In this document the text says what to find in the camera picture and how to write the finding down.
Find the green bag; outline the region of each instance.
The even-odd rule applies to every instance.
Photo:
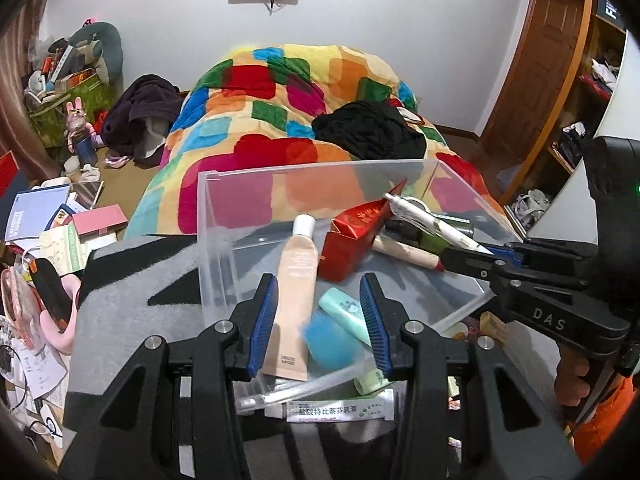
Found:
[[[97,74],[94,74],[74,86],[70,91],[44,103],[39,110],[28,112],[31,124],[45,148],[66,146],[65,106],[67,102],[74,101],[76,97],[82,99],[82,108],[90,123],[95,121],[94,112],[108,111],[116,101],[115,88],[104,85],[100,82]]]

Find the brown carpet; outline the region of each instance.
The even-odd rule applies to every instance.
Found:
[[[158,172],[158,168],[142,170],[133,164],[133,161],[114,170],[104,167],[104,155],[107,149],[98,150],[98,167],[100,177],[104,181],[104,189],[98,199],[97,207],[118,204],[124,215],[131,219],[133,212],[140,202],[146,186]],[[123,231],[118,233],[118,238],[122,238]]]

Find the orange sleeve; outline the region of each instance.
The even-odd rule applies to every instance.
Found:
[[[575,452],[586,464],[616,429],[634,398],[632,378],[627,378],[609,399],[598,406],[594,417],[574,433]]]

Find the green bottle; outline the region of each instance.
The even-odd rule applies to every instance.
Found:
[[[455,227],[458,231],[467,235],[469,238],[474,237],[474,225],[469,220],[448,215],[431,214],[436,218],[445,221],[450,226]],[[399,235],[401,238],[400,241],[403,244],[418,247],[423,251],[437,254],[438,256],[442,254],[444,249],[450,246],[444,238],[426,233],[421,229],[418,229],[415,225],[403,220],[387,220],[385,222],[385,228],[387,231]]]

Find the floor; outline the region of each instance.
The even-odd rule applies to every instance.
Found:
[[[133,212],[140,202],[146,186],[158,172],[158,168],[142,170],[130,162],[119,170],[104,167],[106,148],[98,150],[98,167],[100,177],[104,181],[104,189],[98,199],[97,206],[118,204],[124,215],[131,219]]]
[[[499,171],[506,169],[509,164],[500,160],[499,157],[489,156],[483,150],[480,144],[473,139],[460,137],[451,134],[442,134],[450,149],[456,152],[460,157],[472,164],[476,170],[482,175],[489,194],[496,200],[502,195],[502,188],[496,177]]]

